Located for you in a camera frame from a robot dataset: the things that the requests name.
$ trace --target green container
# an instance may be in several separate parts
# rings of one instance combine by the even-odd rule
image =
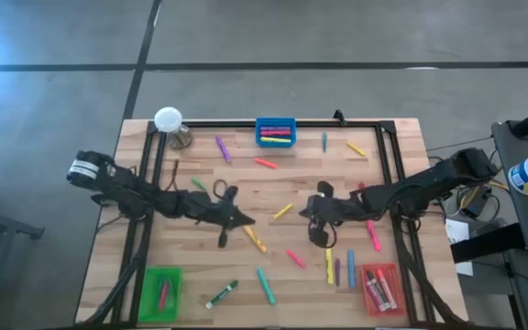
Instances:
[[[169,288],[164,308],[159,311],[160,284],[165,281]],[[139,322],[172,323],[176,321],[181,302],[182,269],[148,268],[144,276],[142,297],[139,305]]]

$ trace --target wooden table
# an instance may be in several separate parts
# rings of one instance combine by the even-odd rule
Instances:
[[[147,120],[124,122],[115,161],[121,166],[137,166],[141,157]],[[417,119],[395,119],[407,175],[429,166],[421,128]],[[329,136],[326,154],[321,134]],[[171,179],[174,160],[180,160],[177,183],[180,189],[196,189],[190,178],[200,178],[210,188],[217,179],[239,188],[236,205],[257,223],[254,230],[268,247],[265,255],[242,230],[229,234],[227,247],[217,248],[219,227],[185,219],[155,216],[148,253],[148,267],[181,267],[183,285],[181,309],[175,326],[375,326],[407,325],[405,317],[375,318],[366,314],[359,281],[354,290],[347,287],[347,250],[356,251],[357,265],[397,262],[391,220],[386,214],[376,223],[382,251],[374,250],[363,223],[345,223],[337,229],[334,258],[342,260],[342,285],[327,284],[325,251],[309,242],[308,220],[298,215],[307,197],[315,193],[317,182],[325,180],[335,187],[335,196],[366,185],[383,184],[377,140],[365,128],[299,128],[298,141],[292,148],[259,148],[250,128],[195,128],[192,146],[182,151],[168,149],[162,166],[160,186]],[[215,144],[215,134],[225,142],[232,157],[226,163]],[[366,152],[360,157],[347,147],[352,141]],[[396,175],[387,138],[391,173]],[[279,165],[272,170],[254,162],[262,157]],[[148,180],[153,172],[148,165]],[[272,216],[286,204],[294,207],[284,216]],[[102,212],[101,223],[114,218],[117,210]],[[89,268],[82,289],[77,321],[91,315],[116,282],[122,258],[127,221],[114,223],[101,231],[94,241]],[[419,239],[429,281],[460,317],[467,319],[442,216],[429,214],[422,219]],[[298,268],[287,256],[292,249],[306,264]],[[256,267],[262,266],[277,299],[268,304],[261,289]],[[212,310],[204,305],[232,279],[239,285]],[[413,285],[420,319],[421,295]],[[124,317],[129,309],[124,304]]]

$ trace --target yellow crayon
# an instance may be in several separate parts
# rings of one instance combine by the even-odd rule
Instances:
[[[266,253],[266,251],[268,251],[268,249],[264,246],[264,243],[262,243],[262,241],[260,241],[256,237],[256,234],[254,234],[254,231],[252,230],[252,228],[248,227],[247,225],[244,225],[243,228],[244,228],[244,231],[246,232],[246,234],[250,238],[252,238],[252,242],[254,242],[254,244],[256,244],[256,246],[260,249],[260,251],[262,251],[262,253]]]
[[[355,152],[357,152],[358,154],[362,155],[363,157],[366,157],[366,154],[364,153],[364,151],[358,149],[358,147],[354,146],[353,143],[351,142],[346,142],[347,143],[347,146],[352,148]]]
[[[291,207],[292,207],[291,203],[286,205],[282,210],[280,210],[280,212],[274,215],[274,220],[278,219],[281,215],[284,215],[287,211],[291,209]]]
[[[260,141],[262,142],[291,142],[287,138],[277,138],[277,137],[261,137]]]
[[[331,253],[331,248],[325,250],[325,257],[327,258],[327,283],[334,284],[334,258]]]

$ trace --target green marker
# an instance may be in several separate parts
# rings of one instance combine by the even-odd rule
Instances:
[[[191,177],[191,182],[194,183],[197,187],[199,187],[202,191],[206,192],[207,188],[205,188],[204,184],[201,182],[201,180]]]
[[[215,305],[220,300],[224,299],[236,286],[237,280],[232,280],[231,283],[229,283],[229,285],[227,285],[223,291],[219,292],[219,294],[217,294],[210,302],[206,303],[205,307],[207,307],[207,309],[211,309],[213,305]]]

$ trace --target teal crayon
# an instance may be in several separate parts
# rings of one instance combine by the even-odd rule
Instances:
[[[276,299],[274,299],[274,293],[272,293],[272,289],[268,285],[268,280],[266,279],[266,275],[264,275],[264,270],[262,269],[262,267],[258,267],[258,277],[260,278],[262,289],[264,289],[264,292],[268,297],[268,302],[271,305],[276,304]]]

